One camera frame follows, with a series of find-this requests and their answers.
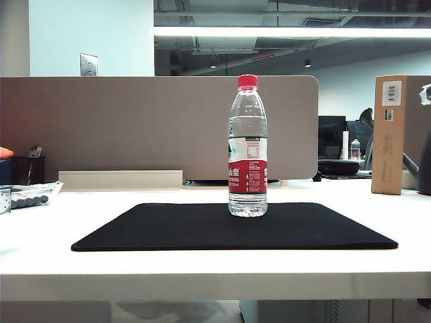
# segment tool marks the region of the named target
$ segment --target red bottle label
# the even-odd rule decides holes
[[[229,192],[263,194],[267,192],[267,139],[241,137],[229,139]]]

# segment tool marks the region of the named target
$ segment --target white wall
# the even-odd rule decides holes
[[[29,76],[28,0],[0,0],[0,11],[0,76]]]
[[[319,81],[320,115],[346,115],[347,120],[356,120],[366,108],[374,109],[377,76],[431,75],[431,51],[326,69],[309,69],[302,74],[313,75]]]
[[[29,12],[31,76],[80,75],[81,52],[99,75],[154,75],[153,0],[30,0]]]

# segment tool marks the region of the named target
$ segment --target fluorescent light strip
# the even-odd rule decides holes
[[[274,38],[431,38],[418,28],[154,27],[154,36]]]

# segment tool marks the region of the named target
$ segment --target white paper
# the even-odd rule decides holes
[[[420,103],[423,106],[429,106],[429,105],[431,105],[431,97],[429,97],[429,96],[426,95],[426,90],[428,88],[430,88],[430,87],[431,87],[431,84],[422,86],[423,90],[419,93],[420,98],[422,100],[422,102],[420,102]]]
[[[349,159],[349,132],[343,131],[343,159]]]
[[[401,105],[401,86],[402,81],[383,82],[383,106],[400,106]]]

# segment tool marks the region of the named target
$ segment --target computer monitor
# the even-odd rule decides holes
[[[345,116],[319,116],[319,159],[339,159],[343,147]]]
[[[360,142],[361,156],[365,156],[368,140],[372,135],[372,130],[366,124],[359,120],[347,121],[347,130],[349,131],[349,144],[357,139]]]

